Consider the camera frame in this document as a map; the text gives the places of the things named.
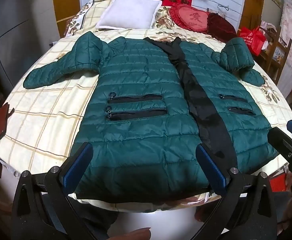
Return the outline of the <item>dark green quilted jacket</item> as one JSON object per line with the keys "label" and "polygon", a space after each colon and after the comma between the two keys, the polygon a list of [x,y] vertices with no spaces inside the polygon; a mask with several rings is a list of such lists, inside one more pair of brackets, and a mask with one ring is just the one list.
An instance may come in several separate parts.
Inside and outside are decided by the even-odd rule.
{"label": "dark green quilted jacket", "polygon": [[221,51],[175,38],[160,42],[119,37],[106,43],[79,37],[58,61],[32,70],[25,89],[94,71],[98,82],[71,153],[85,142],[93,159],[75,194],[105,202],[164,202],[208,188],[197,146],[254,173],[277,156],[271,125],[243,86],[263,77],[242,38]]}

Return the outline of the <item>wooden chair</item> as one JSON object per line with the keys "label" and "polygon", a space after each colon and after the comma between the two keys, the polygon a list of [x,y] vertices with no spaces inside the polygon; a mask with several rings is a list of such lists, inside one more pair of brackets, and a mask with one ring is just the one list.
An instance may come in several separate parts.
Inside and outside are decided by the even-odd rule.
{"label": "wooden chair", "polygon": [[268,45],[254,59],[277,85],[292,46],[292,39],[289,38],[286,42],[280,36],[281,27],[277,30],[259,27],[259,31],[267,38]]}

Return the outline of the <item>red plastic bag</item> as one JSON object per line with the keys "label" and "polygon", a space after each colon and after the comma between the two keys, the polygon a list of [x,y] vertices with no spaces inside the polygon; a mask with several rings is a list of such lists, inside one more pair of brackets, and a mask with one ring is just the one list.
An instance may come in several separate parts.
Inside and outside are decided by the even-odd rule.
{"label": "red plastic bag", "polygon": [[259,26],[252,30],[242,27],[239,32],[239,37],[244,39],[249,51],[253,55],[260,55],[264,42],[266,41],[266,37],[260,31]]}

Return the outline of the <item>dark red velvet cushion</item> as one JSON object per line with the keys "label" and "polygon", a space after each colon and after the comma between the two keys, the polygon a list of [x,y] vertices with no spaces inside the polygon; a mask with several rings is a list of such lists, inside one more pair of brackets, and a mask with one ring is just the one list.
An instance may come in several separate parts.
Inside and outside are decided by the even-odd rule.
{"label": "dark red velvet cushion", "polygon": [[223,43],[237,37],[233,25],[215,13],[208,14],[207,34]]}

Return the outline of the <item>red heart-shaped cushion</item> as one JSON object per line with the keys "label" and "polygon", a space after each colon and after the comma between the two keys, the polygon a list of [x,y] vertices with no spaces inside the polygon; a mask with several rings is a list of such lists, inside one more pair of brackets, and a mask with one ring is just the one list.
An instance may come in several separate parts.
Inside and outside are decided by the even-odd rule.
{"label": "red heart-shaped cushion", "polygon": [[169,14],[173,22],[183,29],[196,33],[206,33],[208,30],[209,14],[206,11],[176,3],[169,9]]}

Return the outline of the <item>grey wardrobe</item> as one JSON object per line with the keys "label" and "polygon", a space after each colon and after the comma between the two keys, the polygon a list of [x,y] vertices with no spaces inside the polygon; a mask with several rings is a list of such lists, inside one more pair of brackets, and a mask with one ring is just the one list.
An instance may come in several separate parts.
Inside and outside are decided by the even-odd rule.
{"label": "grey wardrobe", "polygon": [[4,95],[59,38],[53,0],[0,0],[0,89]]}

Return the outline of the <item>white square pillow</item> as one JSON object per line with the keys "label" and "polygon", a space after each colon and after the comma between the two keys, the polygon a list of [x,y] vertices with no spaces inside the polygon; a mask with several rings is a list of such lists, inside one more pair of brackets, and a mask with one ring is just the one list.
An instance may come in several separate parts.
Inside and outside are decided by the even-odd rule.
{"label": "white square pillow", "polygon": [[161,6],[161,0],[112,0],[96,28],[151,29]]}

